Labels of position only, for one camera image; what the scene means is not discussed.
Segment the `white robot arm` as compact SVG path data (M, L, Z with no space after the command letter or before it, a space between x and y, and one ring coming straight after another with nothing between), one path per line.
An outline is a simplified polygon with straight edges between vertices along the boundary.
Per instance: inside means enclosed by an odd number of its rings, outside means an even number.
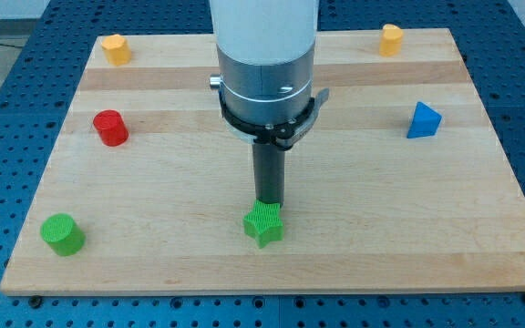
M252 146L256 199L283 204L285 153L313 127L318 0L211 0L221 113Z

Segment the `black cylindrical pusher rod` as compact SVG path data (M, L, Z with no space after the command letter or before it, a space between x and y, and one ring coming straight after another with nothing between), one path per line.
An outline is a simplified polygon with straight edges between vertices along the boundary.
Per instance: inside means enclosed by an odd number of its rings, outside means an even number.
M283 205L284 152L274 145L252 146L256 199L267 204Z

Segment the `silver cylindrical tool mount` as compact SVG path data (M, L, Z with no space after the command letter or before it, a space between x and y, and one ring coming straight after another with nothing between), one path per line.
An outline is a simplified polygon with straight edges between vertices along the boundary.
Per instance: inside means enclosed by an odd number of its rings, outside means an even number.
M238 138L287 151L312 129L329 98L327 88L312 95L313 47L270 65L246 64L221 49L217 55L221 114Z

